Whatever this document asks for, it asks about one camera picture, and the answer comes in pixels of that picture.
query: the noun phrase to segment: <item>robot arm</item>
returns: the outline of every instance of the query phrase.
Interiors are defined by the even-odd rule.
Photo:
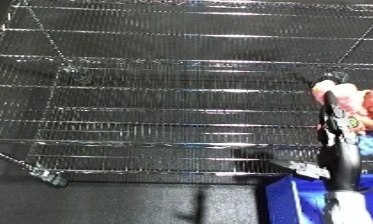
[[[364,195],[358,189],[361,158],[357,136],[350,130],[346,113],[338,106],[331,91],[325,95],[320,123],[318,138],[323,147],[318,161],[319,166],[330,173],[330,178],[323,180],[328,191],[323,210],[324,223],[373,224]]]

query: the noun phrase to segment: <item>blue tray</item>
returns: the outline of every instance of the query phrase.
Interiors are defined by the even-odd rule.
[[[361,187],[366,207],[373,218],[373,175],[363,175]],[[266,188],[272,224],[322,224],[324,194],[322,181],[307,181],[287,176]]]

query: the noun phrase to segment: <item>chrome wire grid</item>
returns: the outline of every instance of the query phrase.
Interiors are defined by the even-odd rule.
[[[309,82],[327,69],[373,85],[373,5],[15,0],[0,144],[72,180],[276,175],[268,159],[315,161]]]

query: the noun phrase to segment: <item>metal rod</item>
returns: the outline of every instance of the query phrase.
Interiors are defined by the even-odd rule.
[[[18,160],[16,158],[13,158],[12,156],[10,156],[10,155],[8,155],[6,153],[3,153],[1,151],[0,151],[0,160],[12,163],[12,164],[14,164],[16,166],[20,166],[23,169],[26,169],[26,170],[29,170],[29,171],[33,170],[33,168],[34,168],[31,164],[28,164],[28,163],[26,163],[24,161],[21,161],[21,160]]]
[[[364,39],[373,32],[373,24],[363,33],[363,35],[346,51],[346,53],[337,61],[337,64],[343,63],[345,59],[349,57],[353,51],[359,47],[359,45],[364,41]]]

